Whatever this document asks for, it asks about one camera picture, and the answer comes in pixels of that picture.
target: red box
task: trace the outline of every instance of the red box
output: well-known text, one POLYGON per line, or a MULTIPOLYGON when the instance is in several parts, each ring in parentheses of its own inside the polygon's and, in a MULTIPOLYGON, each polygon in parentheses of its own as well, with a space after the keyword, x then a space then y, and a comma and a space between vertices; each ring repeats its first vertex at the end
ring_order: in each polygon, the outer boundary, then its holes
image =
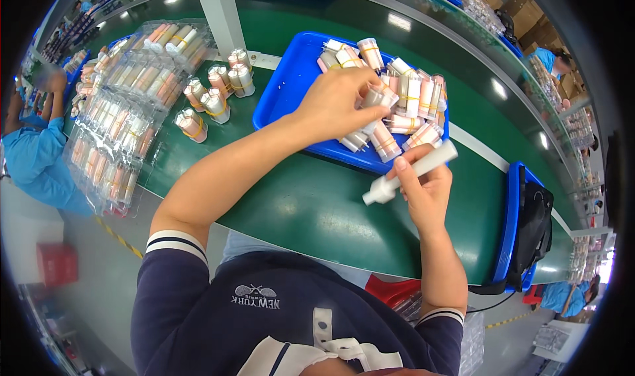
POLYGON ((37 268, 45 286, 77 281, 77 253, 65 244, 37 244, 37 268))

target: sleeve stripe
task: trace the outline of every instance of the sleeve stripe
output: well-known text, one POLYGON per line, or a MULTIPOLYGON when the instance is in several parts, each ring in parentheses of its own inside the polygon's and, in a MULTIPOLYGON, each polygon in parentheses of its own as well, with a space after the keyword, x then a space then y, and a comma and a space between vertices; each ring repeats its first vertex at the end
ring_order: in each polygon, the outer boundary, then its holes
POLYGON ((461 326, 463 326, 465 321, 463 314, 459 310, 452 309, 452 308, 440 308, 440 309, 434 309, 430 311, 429 313, 425 314, 423 317, 419 319, 419 322, 417 323, 417 325, 436 317, 454 318, 461 324, 461 326))
POLYGON ((196 244, 194 244, 192 241, 189 241, 188 239, 181 238, 181 237, 160 237, 160 238, 155 238, 152 241, 148 242, 148 245, 146 246, 146 252, 148 250, 150 250, 150 247, 152 245, 156 245, 158 243, 165 242, 165 241, 176 241, 176 242, 180 242, 180 243, 183 243, 183 244, 190 245, 194 249, 196 249, 198 252, 201 252, 203 257, 205 257, 205 252, 203 252, 202 248, 199 248, 198 246, 196 246, 196 244))
POLYGON ((178 249, 184 252, 192 253, 197 258, 201 259, 205 266, 208 266, 207 259, 205 255, 201 253, 201 251, 195 247, 192 243, 184 243, 181 241, 170 240, 168 237, 164 241, 156 242, 152 246, 148 246, 146 249, 146 255, 150 252, 159 250, 159 249, 178 249))
POLYGON ((195 244, 202 251, 202 253, 205 253, 205 251, 203 250, 202 245, 198 241, 198 239, 196 239, 191 234, 187 234, 184 231, 179 231, 179 230, 161 230, 161 231, 157 231, 153 235, 151 235, 150 238, 148 238, 148 243, 150 243, 150 242, 152 242, 155 239, 160 238, 160 237, 179 237, 179 238, 186 239, 187 241, 195 244))

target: white pillar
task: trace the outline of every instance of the white pillar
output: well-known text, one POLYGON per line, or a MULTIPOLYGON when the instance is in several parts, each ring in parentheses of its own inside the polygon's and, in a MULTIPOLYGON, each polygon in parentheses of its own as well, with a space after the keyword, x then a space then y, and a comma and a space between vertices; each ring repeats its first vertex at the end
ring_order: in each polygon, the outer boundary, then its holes
POLYGON ((201 6, 223 61, 234 48, 247 49, 235 0, 201 0, 201 6))

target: fingernail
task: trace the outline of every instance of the fingernail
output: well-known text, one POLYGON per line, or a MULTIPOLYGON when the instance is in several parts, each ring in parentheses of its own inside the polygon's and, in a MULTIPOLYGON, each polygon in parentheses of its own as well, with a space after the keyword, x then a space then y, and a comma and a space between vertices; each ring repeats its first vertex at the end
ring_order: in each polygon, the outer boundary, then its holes
POLYGON ((408 161, 406 161, 405 158, 403 157, 395 158, 395 168, 397 168, 397 171, 403 171, 404 169, 406 169, 407 164, 408 164, 408 161))

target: white nozzle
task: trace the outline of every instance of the white nozzle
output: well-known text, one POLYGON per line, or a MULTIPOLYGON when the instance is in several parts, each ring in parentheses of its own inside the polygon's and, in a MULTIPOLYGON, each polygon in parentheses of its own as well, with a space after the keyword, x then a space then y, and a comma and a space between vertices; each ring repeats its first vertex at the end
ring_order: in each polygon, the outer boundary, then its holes
MULTIPOLYGON (((438 149, 432 150, 416 161, 412 165, 412 169, 415 170, 417 176, 421 176, 456 157, 458 157, 456 147, 448 139, 443 141, 443 144, 438 149)), ((371 205, 372 203, 385 204, 395 198, 395 190, 400 186, 401 182, 398 177, 395 176, 389 181, 384 175, 370 185, 370 190, 362 196, 362 199, 366 205, 371 205)))

